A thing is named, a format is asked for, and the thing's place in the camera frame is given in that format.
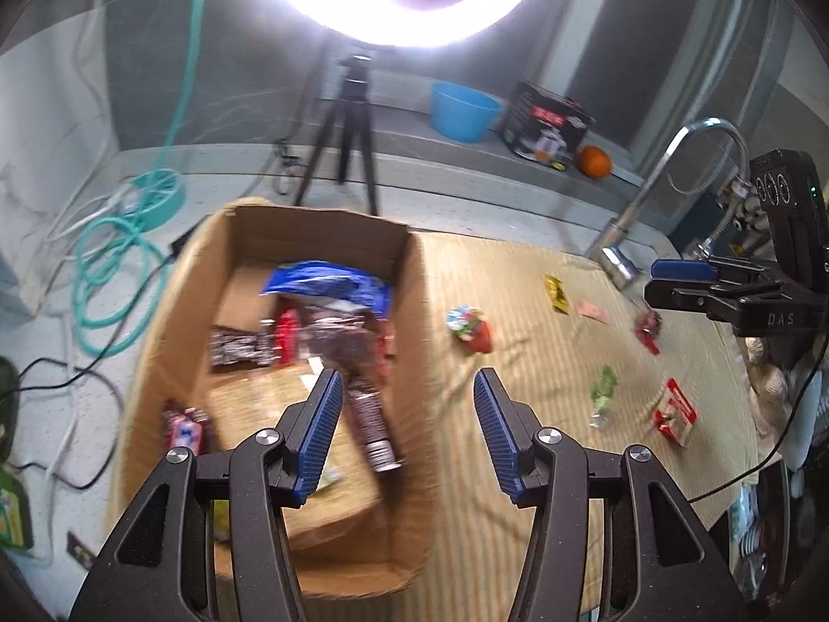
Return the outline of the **yellow snack sachet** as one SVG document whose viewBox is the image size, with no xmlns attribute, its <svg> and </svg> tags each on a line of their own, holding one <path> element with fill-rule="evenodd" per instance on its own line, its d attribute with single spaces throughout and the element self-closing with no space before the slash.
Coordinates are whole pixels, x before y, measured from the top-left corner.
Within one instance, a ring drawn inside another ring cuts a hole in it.
<svg viewBox="0 0 829 622">
<path fill-rule="evenodd" d="M 565 289 L 563 289 L 562 281 L 557 277 L 553 277 L 551 274 L 547 274 L 544 277 L 544 282 L 545 291 L 547 291 L 548 299 L 553 309 L 558 313 L 568 315 L 570 312 L 569 299 L 566 296 Z"/>
</svg>

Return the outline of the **red green snack packet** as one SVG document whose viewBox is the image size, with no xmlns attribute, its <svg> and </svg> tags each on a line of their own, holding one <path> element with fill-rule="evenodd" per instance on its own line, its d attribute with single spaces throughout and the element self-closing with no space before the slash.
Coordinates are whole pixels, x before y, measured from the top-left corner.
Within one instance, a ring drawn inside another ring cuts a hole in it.
<svg viewBox="0 0 829 622">
<path fill-rule="evenodd" d="M 470 352 L 489 354 L 493 350 L 489 324 L 477 307 L 454 307 L 447 313 L 447 327 Z"/>
</svg>

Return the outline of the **black kettle product box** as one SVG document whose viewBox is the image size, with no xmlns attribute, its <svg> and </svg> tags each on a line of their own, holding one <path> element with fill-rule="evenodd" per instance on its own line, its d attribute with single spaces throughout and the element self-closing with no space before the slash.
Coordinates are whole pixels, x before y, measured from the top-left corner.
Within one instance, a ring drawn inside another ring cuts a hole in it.
<svg viewBox="0 0 829 622">
<path fill-rule="evenodd" d="M 497 133 L 519 158 L 564 172 L 593 124 L 592 115 L 569 97 L 521 80 Z"/>
</svg>

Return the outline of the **cardboard box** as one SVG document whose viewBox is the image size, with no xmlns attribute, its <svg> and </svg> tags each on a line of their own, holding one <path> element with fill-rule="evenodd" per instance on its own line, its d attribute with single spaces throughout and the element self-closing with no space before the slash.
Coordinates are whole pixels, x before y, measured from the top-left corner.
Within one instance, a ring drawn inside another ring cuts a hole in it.
<svg viewBox="0 0 829 622">
<path fill-rule="evenodd" d="M 392 288 L 392 358 L 382 412 L 403 466 L 369 469 L 355 432 L 332 442 L 340 477 L 285 516 L 296 574 L 307 596 L 374 598 L 403 590 L 426 563 L 437 512 L 433 436 L 432 313 L 422 244 L 402 223 L 351 210 L 291 208 L 249 198 L 213 212 L 188 239 L 136 362 L 115 455 L 107 515 L 124 513 L 166 452 L 167 402 L 208 413 L 218 444 L 231 449 L 276 424 L 304 399 L 302 365 L 215 371 L 215 327 L 253 331 L 276 313 L 266 292 L 282 264 L 306 260 L 359 268 Z"/>
</svg>

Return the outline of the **orange fruit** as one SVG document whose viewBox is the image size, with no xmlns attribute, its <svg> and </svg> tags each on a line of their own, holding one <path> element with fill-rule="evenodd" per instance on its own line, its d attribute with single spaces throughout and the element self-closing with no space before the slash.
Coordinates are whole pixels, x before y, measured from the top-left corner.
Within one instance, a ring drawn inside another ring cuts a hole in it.
<svg viewBox="0 0 829 622">
<path fill-rule="evenodd" d="M 575 163 L 579 172 L 592 180 L 602 180 L 612 174 L 612 160 L 598 146 L 588 145 L 580 148 L 576 153 Z"/>
</svg>

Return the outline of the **dark chocolate bar wrapper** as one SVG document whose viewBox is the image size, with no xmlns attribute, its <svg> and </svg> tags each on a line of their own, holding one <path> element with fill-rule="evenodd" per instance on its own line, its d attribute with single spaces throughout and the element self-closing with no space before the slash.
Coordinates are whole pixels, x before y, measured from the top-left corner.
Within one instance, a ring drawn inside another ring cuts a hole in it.
<svg viewBox="0 0 829 622">
<path fill-rule="evenodd" d="M 299 320 L 304 349 L 343 379 L 344 412 L 368 466 L 375 475 L 396 473 L 403 459 L 383 412 L 391 369 L 381 321 L 367 307 L 340 301 L 301 302 Z"/>
</svg>

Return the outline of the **striped yellow cloth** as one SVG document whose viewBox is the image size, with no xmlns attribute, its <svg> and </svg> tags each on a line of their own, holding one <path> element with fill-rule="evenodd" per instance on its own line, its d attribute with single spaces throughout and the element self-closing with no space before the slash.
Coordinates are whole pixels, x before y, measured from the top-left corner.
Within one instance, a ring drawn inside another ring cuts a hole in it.
<svg viewBox="0 0 829 622">
<path fill-rule="evenodd" d="M 694 313 L 667 312 L 652 355 L 635 337 L 634 303 L 592 261 L 525 244 L 456 234 L 420 236 L 432 313 L 437 535 L 432 556 L 405 592 L 404 620 L 502 620 L 519 581 L 533 516 L 500 491 L 479 430 L 472 380 L 495 369 L 512 398 L 588 448 L 649 446 L 712 524 L 734 499 L 732 479 L 757 459 L 748 377 L 731 331 Z M 568 315 L 549 302 L 559 278 Z M 454 307 L 475 306 L 492 333 L 489 354 L 470 352 L 447 327 Z M 603 428 L 590 393 L 604 365 L 618 376 Z M 675 378 L 698 420 L 684 448 L 652 413 Z"/>
</svg>

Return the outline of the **snickers bar wrapper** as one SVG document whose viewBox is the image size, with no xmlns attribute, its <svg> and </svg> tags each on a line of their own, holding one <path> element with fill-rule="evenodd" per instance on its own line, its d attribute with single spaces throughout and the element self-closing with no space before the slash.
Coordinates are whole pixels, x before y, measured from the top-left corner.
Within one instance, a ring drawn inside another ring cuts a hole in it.
<svg viewBox="0 0 829 622">
<path fill-rule="evenodd" d="M 215 451 L 215 427 L 211 416 L 202 408 L 184 406 L 166 400 L 162 408 L 164 439 L 168 449 L 183 446 L 195 455 Z"/>
</svg>

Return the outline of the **red white snack pouch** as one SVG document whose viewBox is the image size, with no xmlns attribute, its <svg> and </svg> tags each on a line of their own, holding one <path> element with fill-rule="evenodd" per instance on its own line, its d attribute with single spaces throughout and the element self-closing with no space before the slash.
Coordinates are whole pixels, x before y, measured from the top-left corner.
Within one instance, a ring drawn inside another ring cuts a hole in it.
<svg viewBox="0 0 829 622">
<path fill-rule="evenodd" d="M 667 441 L 684 448 L 697 420 L 697 410 L 693 402 L 685 396 L 677 380 L 667 379 L 659 403 L 652 413 L 652 421 L 656 430 Z"/>
</svg>

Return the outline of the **blue snack bag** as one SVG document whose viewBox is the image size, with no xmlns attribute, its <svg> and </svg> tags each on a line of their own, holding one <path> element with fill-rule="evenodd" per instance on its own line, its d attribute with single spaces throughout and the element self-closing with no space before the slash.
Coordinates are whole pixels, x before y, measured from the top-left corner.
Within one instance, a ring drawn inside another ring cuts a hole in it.
<svg viewBox="0 0 829 622">
<path fill-rule="evenodd" d="M 323 260 L 282 264 L 267 278 L 261 295 L 304 296 L 333 299 L 369 309 L 378 317 L 388 317 L 393 289 L 383 279 L 359 268 Z"/>
</svg>

